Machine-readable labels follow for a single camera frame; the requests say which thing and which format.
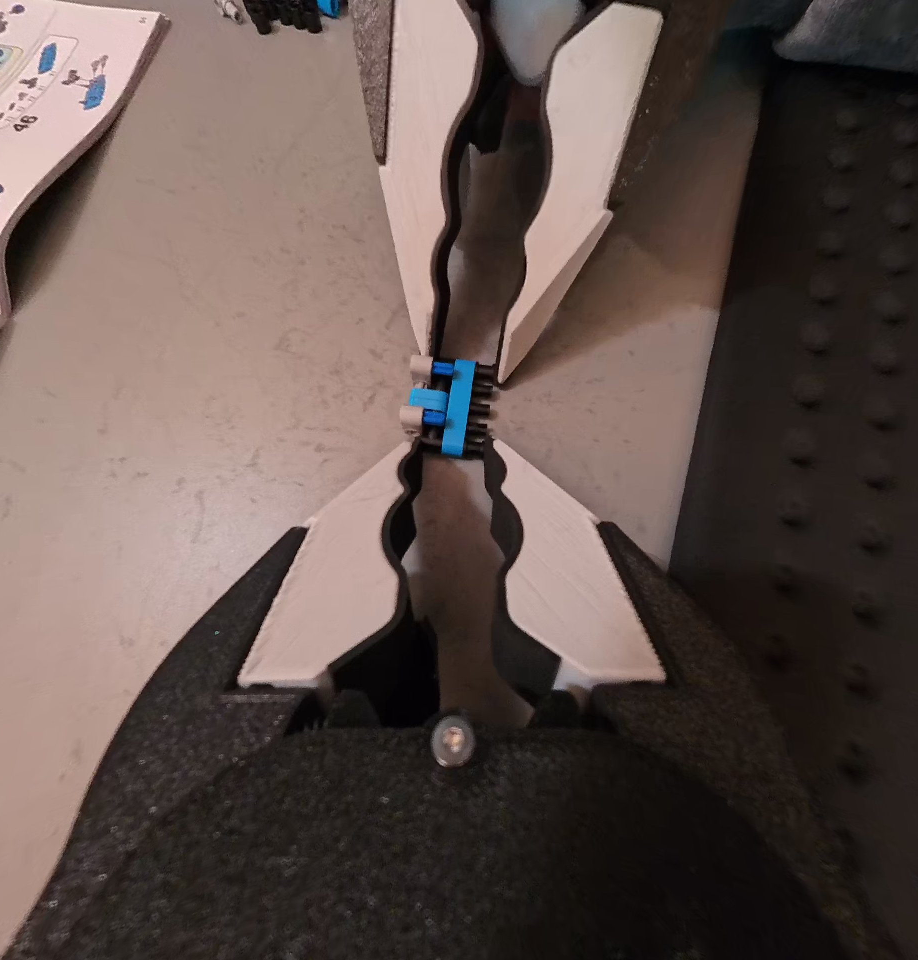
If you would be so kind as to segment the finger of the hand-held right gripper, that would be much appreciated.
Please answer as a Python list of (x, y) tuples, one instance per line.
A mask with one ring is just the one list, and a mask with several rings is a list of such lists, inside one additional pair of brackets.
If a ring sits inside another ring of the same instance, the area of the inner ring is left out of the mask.
[(600, 5), (550, 54), (540, 88), (545, 177), (503, 321), (496, 379), (536, 345), (611, 219), (609, 195), (663, 26), (641, 5)]
[(379, 178), (418, 351), (437, 351), (440, 278), (453, 226), (449, 154), (480, 79), (479, 18), (466, 2), (393, 3), (386, 148)]

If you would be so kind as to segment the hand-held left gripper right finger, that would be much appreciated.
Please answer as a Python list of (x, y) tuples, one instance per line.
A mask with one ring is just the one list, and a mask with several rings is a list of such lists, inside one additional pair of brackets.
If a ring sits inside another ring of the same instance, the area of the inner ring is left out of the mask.
[(666, 671), (609, 550), (613, 526), (501, 440), (488, 442), (503, 555), (492, 654), (513, 687), (662, 684)]

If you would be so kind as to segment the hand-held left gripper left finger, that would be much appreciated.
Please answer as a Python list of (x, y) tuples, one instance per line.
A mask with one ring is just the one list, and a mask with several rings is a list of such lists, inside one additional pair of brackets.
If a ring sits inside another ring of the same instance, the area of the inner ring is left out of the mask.
[(323, 687), (330, 667), (384, 627), (398, 578), (383, 524), (404, 493), (401, 442), (313, 515), (238, 675), (238, 685)]

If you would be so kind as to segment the grey and blue connector assembly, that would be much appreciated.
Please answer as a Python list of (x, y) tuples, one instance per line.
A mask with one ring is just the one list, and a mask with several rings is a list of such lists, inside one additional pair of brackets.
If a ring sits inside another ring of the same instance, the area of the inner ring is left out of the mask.
[(410, 358), (412, 387), (399, 411), (400, 426), (406, 435), (417, 438), (444, 429), (454, 370), (453, 361), (425, 354)]

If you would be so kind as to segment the blue beam with black pins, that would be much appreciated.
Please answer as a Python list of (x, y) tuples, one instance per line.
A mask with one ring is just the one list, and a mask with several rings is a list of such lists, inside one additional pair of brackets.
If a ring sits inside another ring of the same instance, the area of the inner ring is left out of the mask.
[(432, 359), (430, 398), (422, 408), (424, 438), (453, 459), (479, 455), (495, 388), (491, 365), (464, 359)]

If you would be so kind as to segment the grey desk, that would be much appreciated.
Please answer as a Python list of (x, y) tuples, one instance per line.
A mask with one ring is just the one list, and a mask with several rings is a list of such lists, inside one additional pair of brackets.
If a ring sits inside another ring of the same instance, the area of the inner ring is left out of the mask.
[[(171, 22), (17, 226), (0, 333), (0, 954), (165, 654), (403, 434), (415, 348), (348, 18)], [(726, 38), (496, 434), (663, 566), (757, 126)]]

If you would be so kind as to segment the pile of small building parts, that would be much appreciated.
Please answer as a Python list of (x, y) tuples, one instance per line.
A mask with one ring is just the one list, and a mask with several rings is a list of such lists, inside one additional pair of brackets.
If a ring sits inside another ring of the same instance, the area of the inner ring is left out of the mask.
[(277, 29), (320, 34), (323, 22), (338, 19), (345, 1), (213, 1), (220, 16), (236, 24), (251, 23), (261, 36)]

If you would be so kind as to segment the dark dimpled mat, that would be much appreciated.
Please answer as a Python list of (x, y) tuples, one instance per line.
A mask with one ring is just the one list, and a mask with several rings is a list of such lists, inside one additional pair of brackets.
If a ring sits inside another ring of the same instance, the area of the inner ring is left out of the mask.
[(671, 570), (918, 958), (918, 78), (773, 58)]

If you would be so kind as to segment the open instruction booklet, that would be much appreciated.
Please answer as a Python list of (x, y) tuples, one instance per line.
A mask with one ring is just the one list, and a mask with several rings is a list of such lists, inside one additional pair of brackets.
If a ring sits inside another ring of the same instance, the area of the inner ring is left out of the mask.
[(16, 223), (105, 134), (168, 27), (154, 10), (0, 1), (0, 330)]

